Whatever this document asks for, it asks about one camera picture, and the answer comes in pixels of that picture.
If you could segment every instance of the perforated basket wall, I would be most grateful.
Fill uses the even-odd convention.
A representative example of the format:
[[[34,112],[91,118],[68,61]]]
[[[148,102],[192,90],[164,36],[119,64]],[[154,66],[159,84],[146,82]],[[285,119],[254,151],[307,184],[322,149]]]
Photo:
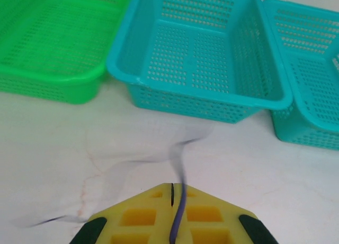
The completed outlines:
[[[0,91],[93,98],[129,0],[0,0]]]
[[[292,96],[260,0],[132,0],[107,66],[143,108],[236,123]]]
[[[288,109],[272,112],[277,136],[339,150],[339,13],[264,4],[295,98]]]

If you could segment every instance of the green plastic basket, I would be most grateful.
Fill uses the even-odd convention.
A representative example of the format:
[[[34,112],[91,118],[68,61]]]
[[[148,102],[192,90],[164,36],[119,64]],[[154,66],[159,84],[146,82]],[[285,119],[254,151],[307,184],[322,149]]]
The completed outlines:
[[[130,0],[0,0],[0,91],[69,103],[96,96]]]

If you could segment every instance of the plastic basket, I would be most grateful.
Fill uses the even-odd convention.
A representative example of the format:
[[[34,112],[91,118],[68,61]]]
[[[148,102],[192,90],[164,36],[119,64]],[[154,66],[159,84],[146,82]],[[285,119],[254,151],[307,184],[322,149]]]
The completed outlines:
[[[236,123],[292,101],[260,0],[131,0],[109,72],[135,105]]]
[[[265,0],[294,102],[273,111],[286,142],[339,150],[339,13]]]
[[[0,91],[93,98],[130,0],[0,0]]]

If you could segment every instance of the turquoise plastic basket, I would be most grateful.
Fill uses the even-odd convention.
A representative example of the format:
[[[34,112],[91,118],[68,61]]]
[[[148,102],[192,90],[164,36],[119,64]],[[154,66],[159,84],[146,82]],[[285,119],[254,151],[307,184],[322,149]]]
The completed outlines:
[[[108,56],[135,105],[236,123],[292,101],[260,0],[132,0]]]
[[[339,13],[265,0],[294,102],[273,111],[277,137],[339,150]]]

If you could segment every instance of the white table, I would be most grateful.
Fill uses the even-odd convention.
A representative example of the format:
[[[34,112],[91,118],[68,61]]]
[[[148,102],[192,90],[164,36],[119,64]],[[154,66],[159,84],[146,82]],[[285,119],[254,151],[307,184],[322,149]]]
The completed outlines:
[[[289,1],[339,11],[339,0]],[[69,243],[81,225],[18,229],[8,221],[47,205],[50,216],[90,216],[112,165],[159,151],[180,123],[195,121],[135,108],[114,80],[80,106],[6,93],[0,102],[0,243]],[[185,150],[189,185],[251,210],[279,243],[339,243],[338,151],[280,142],[265,111],[213,125]],[[168,162],[142,165],[116,201],[164,182],[177,182]]]

